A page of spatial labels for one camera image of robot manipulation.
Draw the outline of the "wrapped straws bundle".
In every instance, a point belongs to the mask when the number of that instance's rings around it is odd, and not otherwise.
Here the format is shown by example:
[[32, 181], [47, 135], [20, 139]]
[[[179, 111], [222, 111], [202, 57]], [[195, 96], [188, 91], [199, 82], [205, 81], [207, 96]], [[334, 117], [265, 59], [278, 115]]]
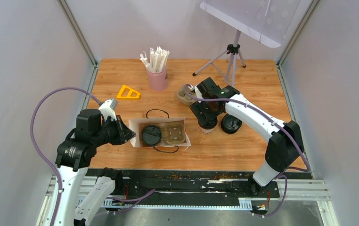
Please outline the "wrapped straws bundle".
[[156, 49], [150, 48], [149, 56], [143, 51], [143, 53], [140, 54], [140, 61], [148, 72], [159, 73], [166, 68], [169, 55], [170, 51], [158, 46]]

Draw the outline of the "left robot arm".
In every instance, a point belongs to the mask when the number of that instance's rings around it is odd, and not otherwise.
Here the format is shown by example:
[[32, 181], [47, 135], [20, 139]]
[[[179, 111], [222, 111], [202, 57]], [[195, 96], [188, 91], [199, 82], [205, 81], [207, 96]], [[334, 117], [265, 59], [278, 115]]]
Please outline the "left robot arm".
[[97, 148], [105, 145], [123, 145], [136, 136], [118, 115], [104, 117], [98, 109], [82, 110], [76, 118], [76, 127], [57, 148], [56, 165], [62, 188], [55, 188], [44, 225], [88, 226], [110, 194], [124, 189], [122, 171], [104, 168], [92, 191], [81, 204], [78, 197], [82, 181], [88, 172]]

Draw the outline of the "white board on tripod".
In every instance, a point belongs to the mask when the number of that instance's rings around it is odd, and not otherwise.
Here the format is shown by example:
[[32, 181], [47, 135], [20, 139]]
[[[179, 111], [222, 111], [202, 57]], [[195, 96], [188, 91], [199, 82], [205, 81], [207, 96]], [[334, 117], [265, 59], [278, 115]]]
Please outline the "white board on tripod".
[[299, 0], [204, 0], [200, 8], [269, 48], [278, 48]]

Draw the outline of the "orange paper bag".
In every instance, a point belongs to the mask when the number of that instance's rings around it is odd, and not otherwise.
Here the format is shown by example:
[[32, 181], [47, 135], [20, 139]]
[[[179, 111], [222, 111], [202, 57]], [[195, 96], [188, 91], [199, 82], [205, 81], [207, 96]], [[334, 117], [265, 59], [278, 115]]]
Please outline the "orange paper bag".
[[191, 146], [190, 138], [186, 133], [186, 118], [174, 117], [164, 110], [165, 117], [151, 117], [149, 113], [158, 111], [150, 109], [144, 118], [128, 120], [129, 128], [136, 136], [130, 140], [134, 148], [153, 148], [158, 152], [175, 153], [180, 147], [186, 149]]

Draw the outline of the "yellow triangular plastic piece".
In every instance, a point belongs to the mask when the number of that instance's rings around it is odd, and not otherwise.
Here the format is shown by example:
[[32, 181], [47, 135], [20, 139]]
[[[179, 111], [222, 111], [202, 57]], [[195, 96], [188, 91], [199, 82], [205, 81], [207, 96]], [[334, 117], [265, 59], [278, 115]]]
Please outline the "yellow triangular plastic piece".
[[140, 99], [141, 93], [130, 88], [127, 85], [122, 85], [116, 98], [120, 100], [137, 100]]

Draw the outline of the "white paper cup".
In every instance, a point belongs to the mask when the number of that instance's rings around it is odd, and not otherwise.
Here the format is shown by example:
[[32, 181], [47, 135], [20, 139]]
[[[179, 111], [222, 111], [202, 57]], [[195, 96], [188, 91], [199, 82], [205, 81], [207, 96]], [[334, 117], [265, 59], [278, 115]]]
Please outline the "white paper cup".
[[203, 133], [205, 133], [205, 134], [210, 134], [210, 133], [214, 130], [214, 128], [212, 128], [212, 129], [200, 128], [200, 130], [201, 130]]

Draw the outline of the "black cup lid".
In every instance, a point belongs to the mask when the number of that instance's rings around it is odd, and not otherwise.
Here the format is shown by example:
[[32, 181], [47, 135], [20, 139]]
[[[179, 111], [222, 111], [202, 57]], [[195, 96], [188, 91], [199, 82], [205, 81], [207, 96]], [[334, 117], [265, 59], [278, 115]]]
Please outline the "black cup lid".
[[198, 121], [198, 125], [201, 129], [210, 130], [214, 129], [218, 124], [217, 119], [210, 121]]
[[156, 125], [145, 126], [141, 131], [141, 141], [144, 146], [156, 146], [162, 141], [163, 134]]

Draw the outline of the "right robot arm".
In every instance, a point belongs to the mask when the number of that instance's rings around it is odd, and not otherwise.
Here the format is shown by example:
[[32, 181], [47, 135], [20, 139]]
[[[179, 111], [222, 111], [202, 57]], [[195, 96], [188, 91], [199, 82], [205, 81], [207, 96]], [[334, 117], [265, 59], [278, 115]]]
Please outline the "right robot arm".
[[272, 180], [290, 168], [301, 158], [306, 168], [310, 166], [304, 155], [305, 149], [301, 129], [297, 122], [277, 119], [247, 100], [232, 86], [221, 88], [211, 77], [196, 86], [186, 84], [185, 94], [194, 100], [189, 106], [202, 132], [211, 132], [218, 124], [218, 116], [226, 113], [240, 120], [256, 131], [267, 143], [265, 160], [254, 172], [249, 183], [249, 191], [254, 196], [262, 196]]

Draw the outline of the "grey tripod stand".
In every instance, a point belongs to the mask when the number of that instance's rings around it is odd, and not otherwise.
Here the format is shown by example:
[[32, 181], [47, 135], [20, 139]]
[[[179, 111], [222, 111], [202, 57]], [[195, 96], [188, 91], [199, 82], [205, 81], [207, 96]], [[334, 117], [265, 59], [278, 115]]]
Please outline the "grey tripod stand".
[[[237, 71], [237, 61], [238, 61], [238, 59], [240, 60], [241, 66], [243, 68], [247, 67], [246, 61], [243, 58], [241, 50], [240, 50], [240, 47], [241, 47], [240, 44], [239, 44], [240, 35], [241, 35], [241, 31], [236, 30], [236, 34], [235, 34], [235, 38], [234, 38], [233, 43], [228, 44], [227, 48], [222, 53], [220, 53], [218, 56], [216, 56], [215, 58], [208, 61], [206, 64], [204, 64], [201, 68], [199, 68], [195, 72], [193, 72], [192, 76], [194, 76], [194, 77], [197, 76], [207, 66], [211, 65], [224, 77], [224, 81], [227, 84], [234, 87], [235, 86], [235, 80], [236, 80], [236, 71]], [[226, 69], [225, 73], [214, 63], [215, 61], [217, 61], [223, 55], [228, 55], [228, 66], [227, 66], [227, 69]]]

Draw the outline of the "pink straw holder cup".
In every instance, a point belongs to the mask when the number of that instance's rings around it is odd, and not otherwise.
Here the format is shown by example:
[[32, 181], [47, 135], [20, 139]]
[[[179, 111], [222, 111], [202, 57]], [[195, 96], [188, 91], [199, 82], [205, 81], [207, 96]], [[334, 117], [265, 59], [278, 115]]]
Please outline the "pink straw holder cup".
[[149, 85], [154, 91], [164, 91], [168, 87], [168, 75], [167, 67], [165, 67], [161, 72], [153, 73], [147, 71]]

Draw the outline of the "stack of black lids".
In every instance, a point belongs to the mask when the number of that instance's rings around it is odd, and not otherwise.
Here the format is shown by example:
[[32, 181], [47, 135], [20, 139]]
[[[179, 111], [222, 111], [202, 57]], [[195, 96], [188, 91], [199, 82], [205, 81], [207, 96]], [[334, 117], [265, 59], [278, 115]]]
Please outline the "stack of black lids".
[[242, 126], [243, 122], [233, 115], [226, 114], [221, 120], [220, 127], [227, 134], [236, 133]]

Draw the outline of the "pulp cup carrier tray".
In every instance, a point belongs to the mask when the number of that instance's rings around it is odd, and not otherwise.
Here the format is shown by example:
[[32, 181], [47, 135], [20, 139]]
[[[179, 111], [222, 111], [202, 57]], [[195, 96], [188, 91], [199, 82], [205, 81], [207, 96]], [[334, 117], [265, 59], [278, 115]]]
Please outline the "pulp cup carrier tray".
[[182, 88], [178, 90], [177, 98], [182, 104], [190, 106], [197, 100], [191, 98], [189, 95], [187, 95], [187, 93], [191, 96], [196, 97], [195, 87], [192, 85], [185, 84]]

